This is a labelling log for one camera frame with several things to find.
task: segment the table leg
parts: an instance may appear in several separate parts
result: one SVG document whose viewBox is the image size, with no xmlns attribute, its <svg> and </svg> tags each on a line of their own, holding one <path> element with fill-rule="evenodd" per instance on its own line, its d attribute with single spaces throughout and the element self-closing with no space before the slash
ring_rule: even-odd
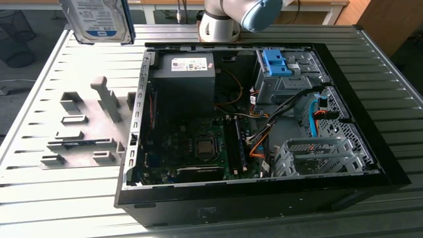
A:
<svg viewBox="0 0 423 238">
<path fill-rule="evenodd" d="M 156 20 L 154 18 L 155 6 L 154 5 L 143 5 L 143 10 L 144 10 L 144 14 L 146 14 L 147 25 L 155 25 L 156 24 Z"/>
<path fill-rule="evenodd" d="M 331 11 L 329 12 L 329 14 L 326 15 L 326 18 L 323 20 L 323 25 L 334 25 L 337 20 L 338 20 L 338 17 L 342 13 L 342 10 L 343 10 L 343 5 L 335 5 L 331 9 Z"/>
</svg>

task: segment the ram slot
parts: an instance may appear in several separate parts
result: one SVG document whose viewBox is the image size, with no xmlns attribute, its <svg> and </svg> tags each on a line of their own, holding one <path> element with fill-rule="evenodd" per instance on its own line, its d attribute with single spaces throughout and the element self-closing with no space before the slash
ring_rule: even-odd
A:
<svg viewBox="0 0 423 238">
<path fill-rule="evenodd" d="M 243 143 L 243 137 L 241 134 L 241 127 L 239 127 L 239 120 L 235 118 L 235 126 L 237 126 L 237 135 L 238 135 L 238 148 L 239 148 L 239 158 L 243 166 L 243 172 L 247 171 L 247 159 L 246 159 L 246 153 L 245 153 L 245 143 Z"/>
<path fill-rule="evenodd" d="M 234 119 L 223 120 L 223 132 L 230 171 L 234 175 L 238 175 L 243 171 L 243 163 L 241 160 L 237 122 Z"/>
</svg>

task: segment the slotted aluminum table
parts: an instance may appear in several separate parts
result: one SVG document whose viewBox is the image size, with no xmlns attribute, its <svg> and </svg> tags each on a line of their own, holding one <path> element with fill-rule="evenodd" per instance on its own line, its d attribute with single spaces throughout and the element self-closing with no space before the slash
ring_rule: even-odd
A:
<svg viewBox="0 0 423 238">
<path fill-rule="evenodd" d="M 243 41 L 329 45 L 413 181 L 398 192 L 337 213 L 147 230 L 114 208 L 119 166 L 40 170 L 44 135 L 64 113 L 58 109 L 60 94 L 70 85 L 86 85 L 67 75 L 90 69 L 110 78 L 116 94 L 126 95 L 138 86 L 144 43 L 198 40 L 195 26 L 139 25 L 136 33 L 132 46 L 84 46 L 70 30 L 63 32 L 0 148 L 0 237 L 423 236 L 423 101 L 366 33 L 354 27 L 275 26 L 259 34 L 245 32 Z"/>
</svg>

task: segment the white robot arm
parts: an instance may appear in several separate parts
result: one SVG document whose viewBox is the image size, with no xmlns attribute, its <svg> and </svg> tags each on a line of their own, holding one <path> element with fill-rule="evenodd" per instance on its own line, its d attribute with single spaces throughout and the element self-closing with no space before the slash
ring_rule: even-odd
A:
<svg viewBox="0 0 423 238">
<path fill-rule="evenodd" d="M 251 32 L 263 31 L 275 21 L 282 0 L 206 0 L 201 38 L 206 42 L 234 42 L 241 26 Z"/>
</svg>

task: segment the wastebasket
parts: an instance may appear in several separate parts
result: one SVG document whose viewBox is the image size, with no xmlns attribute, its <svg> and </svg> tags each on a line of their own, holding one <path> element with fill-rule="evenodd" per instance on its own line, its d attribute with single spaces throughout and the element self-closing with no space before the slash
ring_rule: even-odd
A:
<svg viewBox="0 0 423 238">
<path fill-rule="evenodd" d="M 35 38 L 35 32 L 22 10 L 0 10 L 0 28 L 18 42 L 27 42 Z"/>
<path fill-rule="evenodd" d="M 2 28 L 0 60 L 12 68 L 26 67 L 35 61 L 35 55 L 27 43 L 15 41 Z"/>
</svg>

